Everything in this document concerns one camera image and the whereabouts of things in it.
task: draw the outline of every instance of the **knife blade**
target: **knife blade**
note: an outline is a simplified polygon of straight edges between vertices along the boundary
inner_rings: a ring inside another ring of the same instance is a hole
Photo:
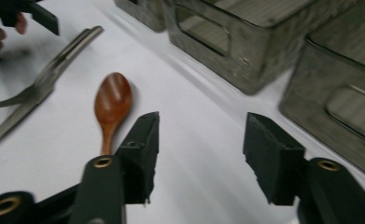
[[[0,106],[20,104],[0,125],[0,139],[33,111],[54,89],[54,84],[66,67],[100,33],[101,26],[84,30],[42,70],[35,82],[16,96],[0,102]]]

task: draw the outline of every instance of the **gray plastic basket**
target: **gray plastic basket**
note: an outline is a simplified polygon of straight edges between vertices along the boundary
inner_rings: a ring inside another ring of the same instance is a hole
[[[155,32],[165,30],[161,0],[114,0],[116,6]]]
[[[308,36],[280,110],[365,173],[365,1]]]
[[[304,36],[354,0],[164,0],[170,40],[245,94],[290,68]]]

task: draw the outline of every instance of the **spoon bowl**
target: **spoon bowl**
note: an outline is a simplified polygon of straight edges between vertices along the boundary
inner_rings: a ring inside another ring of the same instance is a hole
[[[95,97],[95,116],[103,131],[102,155],[112,154],[112,138],[132,106],[132,91],[121,73],[108,75]]]

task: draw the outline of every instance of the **wooden spoon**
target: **wooden spoon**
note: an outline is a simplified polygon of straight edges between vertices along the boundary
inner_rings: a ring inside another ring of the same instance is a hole
[[[95,116],[103,130],[102,155],[112,154],[112,138],[115,130],[130,111],[132,91],[129,82],[120,73],[108,75],[95,98]]]

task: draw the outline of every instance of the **white table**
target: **white table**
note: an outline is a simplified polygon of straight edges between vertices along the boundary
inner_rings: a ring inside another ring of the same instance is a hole
[[[30,85],[41,69],[85,28],[105,31],[69,65],[51,96],[0,142],[0,194],[26,190],[37,202],[79,182],[100,153],[93,101],[106,75],[121,72],[133,87],[133,109],[117,148],[135,120],[159,111],[160,154],[151,204],[127,205],[128,223],[299,223],[296,207],[267,204],[242,153],[246,113],[277,122],[306,146],[306,159],[345,165],[365,188],[365,175],[277,110],[291,71],[246,96],[156,34],[111,0],[48,0],[61,36],[29,19],[26,35],[6,28],[0,55],[0,100]],[[0,108],[0,123],[14,107]]]

